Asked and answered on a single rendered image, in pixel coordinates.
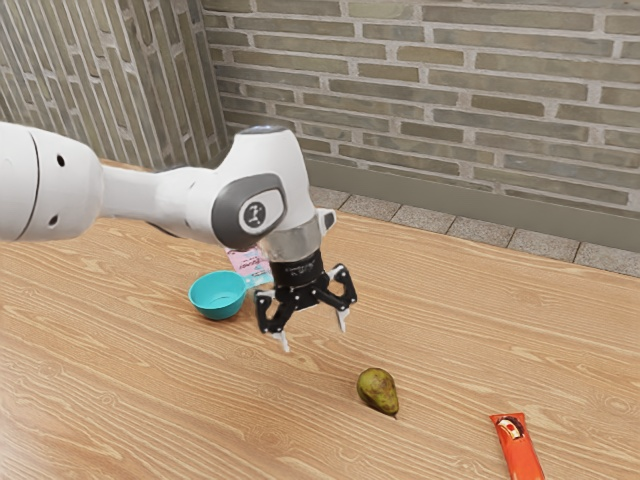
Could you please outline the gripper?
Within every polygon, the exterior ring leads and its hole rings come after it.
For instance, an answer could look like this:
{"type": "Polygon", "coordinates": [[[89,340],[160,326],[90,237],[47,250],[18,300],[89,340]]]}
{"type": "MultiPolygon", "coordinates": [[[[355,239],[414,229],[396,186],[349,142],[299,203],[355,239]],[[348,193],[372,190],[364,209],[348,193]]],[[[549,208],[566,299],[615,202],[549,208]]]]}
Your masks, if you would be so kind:
{"type": "Polygon", "coordinates": [[[339,328],[346,332],[346,319],[352,305],[357,302],[357,293],[345,265],[338,264],[324,272],[321,252],[316,250],[301,260],[271,262],[270,267],[275,289],[254,293],[261,333],[269,334],[285,353],[289,353],[285,332],[287,322],[298,307],[312,307],[319,302],[335,310],[339,328]]]}

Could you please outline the pink and white packet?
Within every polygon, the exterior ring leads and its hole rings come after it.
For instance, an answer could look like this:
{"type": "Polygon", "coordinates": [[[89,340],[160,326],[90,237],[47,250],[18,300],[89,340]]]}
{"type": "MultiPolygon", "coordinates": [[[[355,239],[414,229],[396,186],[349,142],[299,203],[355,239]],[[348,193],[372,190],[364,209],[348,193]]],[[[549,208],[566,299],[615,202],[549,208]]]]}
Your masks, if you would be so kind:
{"type": "Polygon", "coordinates": [[[225,253],[235,270],[244,281],[247,289],[273,282],[269,262],[259,246],[247,250],[225,248],[225,253]]]}

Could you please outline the teal bowl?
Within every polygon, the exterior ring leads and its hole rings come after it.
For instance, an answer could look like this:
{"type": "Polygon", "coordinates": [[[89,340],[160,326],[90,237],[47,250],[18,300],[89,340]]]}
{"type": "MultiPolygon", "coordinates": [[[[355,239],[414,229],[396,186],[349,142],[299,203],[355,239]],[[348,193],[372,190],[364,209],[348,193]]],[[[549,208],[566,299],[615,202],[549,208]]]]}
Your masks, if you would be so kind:
{"type": "Polygon", "coordinates": [[[236,315],[245,299],[245,280],[236,272],[220,270],[199,277],[188,291],[194,308],[205,318],[226,320],[236,315]]]}

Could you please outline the green pear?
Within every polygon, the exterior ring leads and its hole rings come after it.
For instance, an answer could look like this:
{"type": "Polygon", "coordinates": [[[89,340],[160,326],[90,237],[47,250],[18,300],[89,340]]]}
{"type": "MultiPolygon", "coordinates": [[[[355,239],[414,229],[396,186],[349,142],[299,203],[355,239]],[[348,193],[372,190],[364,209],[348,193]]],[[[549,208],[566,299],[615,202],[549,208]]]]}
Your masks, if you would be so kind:
{"type": "Polygon", "coordinates": [[[382,368],[372,367],[362,371],[356,381],[360,399],[370,408],[387,416],[395,417],[399,412],[399,400],[395,380],[382,368]]]}

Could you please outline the orange snack bar wrapper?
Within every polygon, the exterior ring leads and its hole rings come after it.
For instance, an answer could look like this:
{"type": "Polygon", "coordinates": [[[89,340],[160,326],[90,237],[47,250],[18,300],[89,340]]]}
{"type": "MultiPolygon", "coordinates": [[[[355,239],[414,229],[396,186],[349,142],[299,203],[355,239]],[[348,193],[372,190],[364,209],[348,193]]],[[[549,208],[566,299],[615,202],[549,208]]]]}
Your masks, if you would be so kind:
{"type": "Polygon", "coordinates": [[[490,416],[511,480],[546,480],[522,412],[490,416]]]}

